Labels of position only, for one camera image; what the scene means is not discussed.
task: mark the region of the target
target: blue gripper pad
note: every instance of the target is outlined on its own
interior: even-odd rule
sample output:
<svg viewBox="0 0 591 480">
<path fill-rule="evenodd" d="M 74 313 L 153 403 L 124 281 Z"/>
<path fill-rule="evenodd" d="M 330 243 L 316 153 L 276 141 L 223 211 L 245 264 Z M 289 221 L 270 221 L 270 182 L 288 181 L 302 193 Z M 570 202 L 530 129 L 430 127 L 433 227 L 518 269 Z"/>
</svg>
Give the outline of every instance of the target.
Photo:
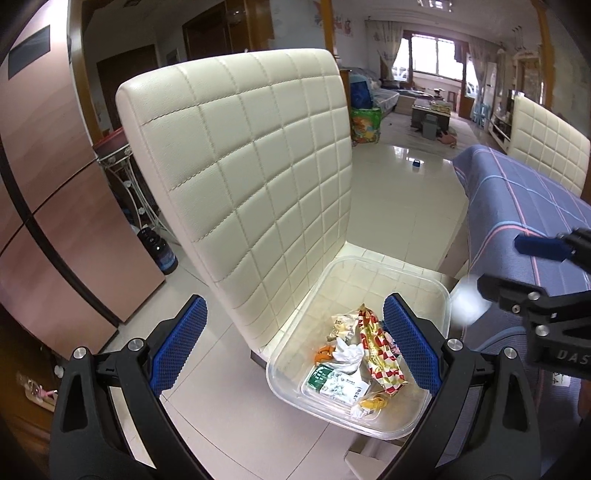
<svg viewBox="0 0 591 480">
<path fill-rule="evenodd" d="M 154 355 L 150 388 L 157 397 L 173 387 L 206 323 L 207 304 L 205 299 L 196 297 Z"/>
<path fill-rule="evenodd" d="M 439 359 L 421 330 L 400 304 L 390 295 L 384 301 L 384 324 L 404 357 L 417 385 L 434 397 L 441 388 Z"/>
</svg>

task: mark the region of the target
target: doorway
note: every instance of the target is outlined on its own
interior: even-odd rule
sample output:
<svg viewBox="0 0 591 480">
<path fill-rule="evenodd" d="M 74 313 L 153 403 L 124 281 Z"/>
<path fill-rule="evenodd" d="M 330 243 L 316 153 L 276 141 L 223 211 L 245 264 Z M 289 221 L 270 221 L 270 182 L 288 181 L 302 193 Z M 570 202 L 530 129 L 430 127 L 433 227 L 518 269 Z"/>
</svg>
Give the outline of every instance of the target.
<svg viewBox="0 0 591 480">
<path fill-rule="evenodd" d="M 156 47 L 147 45 L 96 63 L 99 72 L 100 85 L 105 97 L 105 105 L 113 130 L 121 127 L 121 120 L 115 105 L 115 94 L 119 86 L 133 77 L 158 68 Z"/>
<path fill-rule="evenodd" d="M 224 2 L 211 7 L 183 25 L 187 60 L 232 53 Z"/>
</svg>

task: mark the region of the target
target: clear plastic bin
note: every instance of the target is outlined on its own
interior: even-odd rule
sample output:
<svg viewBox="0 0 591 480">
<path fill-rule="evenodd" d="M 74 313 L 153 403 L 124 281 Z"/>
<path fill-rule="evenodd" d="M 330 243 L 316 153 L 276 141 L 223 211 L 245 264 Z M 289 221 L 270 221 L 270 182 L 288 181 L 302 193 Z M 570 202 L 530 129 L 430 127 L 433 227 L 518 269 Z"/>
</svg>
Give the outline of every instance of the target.
<svg viewBox="0 0 591 480">
<path fill-rule="evenodd" d="M 340 427 L 383 440 L 409 434 L 430 401 L 406 363 L 399 358 L 408 384 L 388 405 L 369 417 L 353 418 L 350 407 L 330 400 L 307 386 L 314 354 L 326 345 L 333 327 L 332 315 L 357 309 L 362 303 L 383 319 L 385 298 L 400 293 L 414 313 L 431 320 L 447 337 L 450 322 L 449 294 L 438 281 L 361 257 L 334 260 L 310 292 L 287 333 L 267 363 L 267 381 L 273 393 L 294 407 Z M 365 372 L 365 361 L 361 371 Z M 369 373 L 363 373 L 369 379 Z M 373 381 L 369 392 L 381 390 Z"/>
</svg>

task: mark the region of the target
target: bottle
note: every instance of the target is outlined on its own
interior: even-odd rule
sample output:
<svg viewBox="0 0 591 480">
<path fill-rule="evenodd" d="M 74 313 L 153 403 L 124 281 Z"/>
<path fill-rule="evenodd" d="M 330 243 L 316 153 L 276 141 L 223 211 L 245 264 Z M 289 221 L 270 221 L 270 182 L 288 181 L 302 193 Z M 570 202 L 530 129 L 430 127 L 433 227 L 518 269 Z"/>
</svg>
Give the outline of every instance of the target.
<svg viewBox="0 0 591 480">
<path fill-rule="evenodd" d="M 177 256 L 159 234 L 145 227 L 139 231 L 138 238 L 164 275 L 169 275 L 177 269 Z"/>
</svg>

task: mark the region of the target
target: red and gold wrapper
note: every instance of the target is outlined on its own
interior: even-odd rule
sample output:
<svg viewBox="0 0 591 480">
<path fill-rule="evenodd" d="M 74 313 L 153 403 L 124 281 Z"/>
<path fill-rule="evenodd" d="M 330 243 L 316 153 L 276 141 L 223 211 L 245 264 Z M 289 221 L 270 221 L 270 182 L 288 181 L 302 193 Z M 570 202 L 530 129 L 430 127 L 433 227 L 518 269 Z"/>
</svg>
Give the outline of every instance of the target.
<svg viewBox="0 0 591 480">
<path fill-rule="evenodd" d="M 365 305 L 359 308 L 359 335 L 371 376 L 387 394 L 394 395 L 407 383 L 394 355 L 399 350 L 396 345 L 390 345 L 378 318 Z"/>
</svg>

